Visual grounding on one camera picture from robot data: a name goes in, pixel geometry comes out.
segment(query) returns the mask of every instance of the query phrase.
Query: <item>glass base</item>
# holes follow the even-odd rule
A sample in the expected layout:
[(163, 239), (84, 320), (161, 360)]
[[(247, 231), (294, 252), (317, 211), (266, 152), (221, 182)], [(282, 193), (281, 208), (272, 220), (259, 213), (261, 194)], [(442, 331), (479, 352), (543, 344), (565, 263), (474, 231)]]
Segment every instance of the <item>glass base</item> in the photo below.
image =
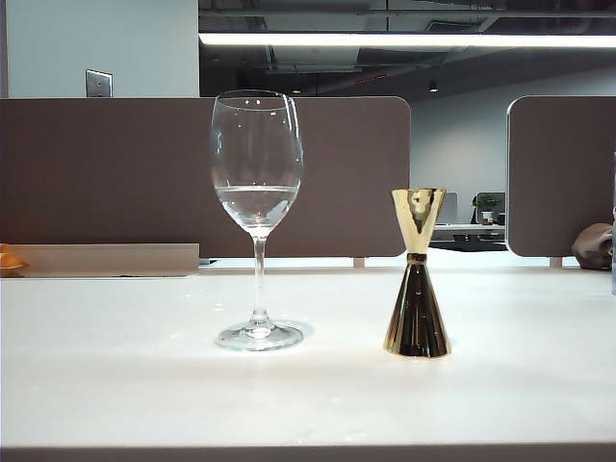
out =
[(216, 343), (220, 347), (238, 351), (267, 351), (292, 347), (303, 340), (299, 329), (281, 323), (245, 322), (220, 332)]

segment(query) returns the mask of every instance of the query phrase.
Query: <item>ceiling light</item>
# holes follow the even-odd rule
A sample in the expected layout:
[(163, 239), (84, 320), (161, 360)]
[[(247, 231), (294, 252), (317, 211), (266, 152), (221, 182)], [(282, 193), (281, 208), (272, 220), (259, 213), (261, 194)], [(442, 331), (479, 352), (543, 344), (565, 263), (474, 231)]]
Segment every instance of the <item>ceiling light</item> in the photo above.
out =
[(616, 36), (501, 36), (490, 34), (204, 33), (205, 45), (254, 46), (484, 46), (495, 48), (616, 48)]

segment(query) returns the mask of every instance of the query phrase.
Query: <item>brown bag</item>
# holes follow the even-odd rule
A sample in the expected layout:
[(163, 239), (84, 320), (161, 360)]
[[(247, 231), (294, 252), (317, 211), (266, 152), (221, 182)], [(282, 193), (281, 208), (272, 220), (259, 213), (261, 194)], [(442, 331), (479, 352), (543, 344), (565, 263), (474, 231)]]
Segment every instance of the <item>brown bag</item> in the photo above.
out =
[(574, 256), (585, 270), (608, 270), (611, 266), (612, 225), (595, 223), (584, 229), (572, 246)]

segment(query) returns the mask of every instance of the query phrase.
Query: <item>brown partition panel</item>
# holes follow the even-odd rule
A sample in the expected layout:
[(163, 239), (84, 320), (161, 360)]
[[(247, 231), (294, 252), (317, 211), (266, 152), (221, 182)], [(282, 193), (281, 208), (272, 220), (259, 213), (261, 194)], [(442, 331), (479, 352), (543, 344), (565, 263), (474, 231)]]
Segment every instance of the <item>brown partition panel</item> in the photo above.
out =
[(527, 96), (509, 109), (507, 240), (523, 256), (572, 255), (613, 221), (616, 97)]
[[(409, 177), (399, 98), (297, 98), (305, 176), (269, 255), (403, 251), (389, 190)], [(248, 256), (218, 203), (207, 150), (214, 98), (0, 101), (0, 242), (200, 243)]]

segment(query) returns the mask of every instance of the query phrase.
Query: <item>wall plate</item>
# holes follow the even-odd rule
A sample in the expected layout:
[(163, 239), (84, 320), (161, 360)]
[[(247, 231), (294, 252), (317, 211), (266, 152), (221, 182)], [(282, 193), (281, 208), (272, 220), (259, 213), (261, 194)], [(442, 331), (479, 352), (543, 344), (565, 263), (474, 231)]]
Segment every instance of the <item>wall plate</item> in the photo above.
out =
[(100, 70), (86, 69), (86, 97), (111, 98), (113, 93), (113, 74)]

